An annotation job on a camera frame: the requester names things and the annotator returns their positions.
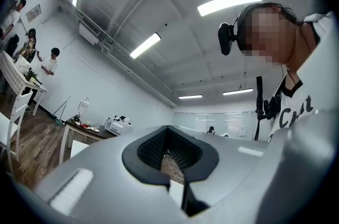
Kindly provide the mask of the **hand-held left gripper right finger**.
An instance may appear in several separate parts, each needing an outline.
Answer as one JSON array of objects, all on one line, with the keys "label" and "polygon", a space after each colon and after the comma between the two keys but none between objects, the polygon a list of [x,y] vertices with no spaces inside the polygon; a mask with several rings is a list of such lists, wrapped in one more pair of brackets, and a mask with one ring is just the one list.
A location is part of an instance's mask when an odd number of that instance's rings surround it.
[{"label": "hand-held left gripper right finger", "polygon": [[189,208],[197,201],[199,210],[179,223],[259,223],[264,194],[275,174],[275,140],[258,142],[209,135],[185,127],[169,130],[190,138],[201,147],[202,156],[186,169],[185,179],[194,174],[183,194]]}]

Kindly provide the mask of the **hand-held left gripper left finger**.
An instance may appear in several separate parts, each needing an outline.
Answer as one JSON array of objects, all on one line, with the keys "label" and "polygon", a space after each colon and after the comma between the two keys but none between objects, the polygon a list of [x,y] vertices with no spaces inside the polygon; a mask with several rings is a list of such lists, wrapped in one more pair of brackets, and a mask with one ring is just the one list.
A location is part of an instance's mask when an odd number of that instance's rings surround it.
[{"label": "hand-held left gripper left finger", "polygon": [[145,165],[133,151],[167,132],[153,127],[98,141],[56,167],[35,189],[64,223],[190,223],[190,217],[168,192],[170,179]]}]

